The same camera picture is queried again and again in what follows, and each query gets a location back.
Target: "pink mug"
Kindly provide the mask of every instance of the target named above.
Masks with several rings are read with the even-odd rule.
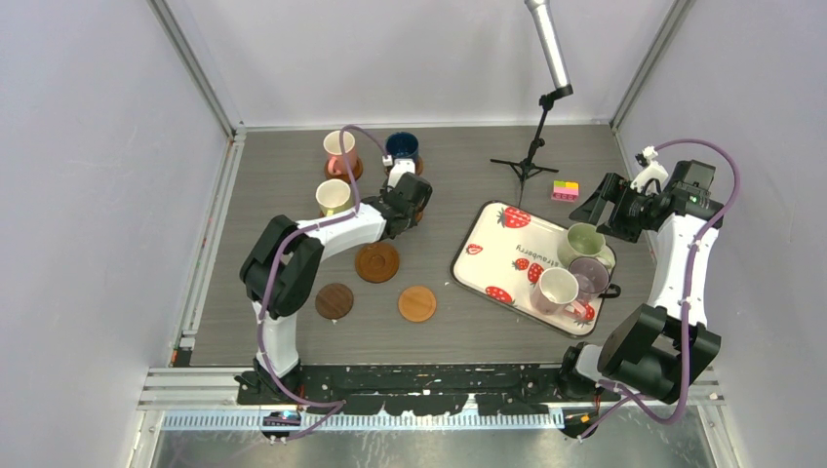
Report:
[[[548,268],[534,285],[530,300],[540,313],[551,315],[563,311],[577,299],[577,279],[565,268]]]
[[[325,136],[324,141],[325,151],[328,152],[328,173],[334,176],[347,174],[344,159],[347,159],[347,162],[350,163],[351,171],[356,169],[356,163],[359,161],[359,156],[356,154],[356,138],[350,132],[344,133],[344,159],[342,158],[338,141],[339,132],[340,130],[330,132]]]

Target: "strawberry tray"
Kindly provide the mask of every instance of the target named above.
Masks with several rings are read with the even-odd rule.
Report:
[[[572,306],[563,314],[545,315],[529,300],[540,273],[561,266],[557,246],[567,231],[566,227],[502,202],[488,202],[459,247],[451,273],[474,293],[569,336],[583,337],[597,324],[602,298],[591,301],[582,316]]]

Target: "tripod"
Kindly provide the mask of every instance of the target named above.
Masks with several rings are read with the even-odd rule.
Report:
[[[540,117],[540,123],[537,126],[537,133],[534,134],[534,139],[532,140],[532,144],[529,145],[529,154],[526,156],[523,161],[519,163],[515,163],[513,161],[503,161],[501,159],[491,159],[492,163],[495,164],[504,164],[506,166],[511,166],[511,169],[514,170],[514,174],[517,175],[517,178],[520,180],[520,200],[517,202],[517,208],[520,208],[520,205],[523,204],[523,190],[526,187],[526,180],[540,174],[543,172],[547,173],[558,173],[559,171],[556,169],[551,168],[544,168],[542,166],[538,166],[533,162],[534,155],[537,153],[537,149],[545,146],[545,140],[540,137],[540,133],[542,132],[543,125],[545,125],[545,117],[548,115],[548,111],[554,107],[554,101],[558,98],[562,98],[563,96],[558,91],[553,93],[549,93],[547,95],[543,95],[540,97],[539,105],[543,108],[542,116]]]

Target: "wall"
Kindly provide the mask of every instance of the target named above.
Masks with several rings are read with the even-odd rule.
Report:
[[[817,394],[827,386],[827,4],[697,2],[621,128],[624,149],[675,137],[718,142],[742,171],[742,195],[710,259],[706,310],[723,339],[715,361],[743,452],[755,466],[822,466]],[[703,149],[665,150],[718,168]]]
[[[143,0],[0,6],[0,465],[124,466],[226,140]]]
[[[608,121],[671,3],[552,1],[574,96],[549,122]],[[247,126],[536,125],[552,91],[523,0],[170,4]]]

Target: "wooden coaster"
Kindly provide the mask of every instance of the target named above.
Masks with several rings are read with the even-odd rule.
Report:
[[[356,253],[356,273],[369,283],[384,283],[399,271],[399,253],[385,242],[364,246]]]
[[[353,308],[353,292],[342,283],[331,283],[316,294],[316,312],[330,320],[338,320]]]
[[[437,298],[424,286],[411,286],[399,295],[399,313],[411,322],[424,322],[434,316]]]
[[[416,160],[416,175],[421,176],[422,171],[424,171],[424,170],[425,170],[425,161],[422,160],[421,156],[419,156],[419,158]],[[387,176],[388,174],[390,174],[390,168],[385,168],[385,175]]]
[[[356,180],[359,180],[359,177],[362,176],[362,172],[365,170],[365,167],[362,165],[362,158],[356,157],[356,167],[353,168],[353,176],[356,177]],[[344,180],[347,183],[350,183],[350,177],[347,175],[347,172],[342,173],[341,175],[334,175],[328,172],[328,161],[325,160],[325,178],[330,180],[332,178],[337,178],[339,180]]]

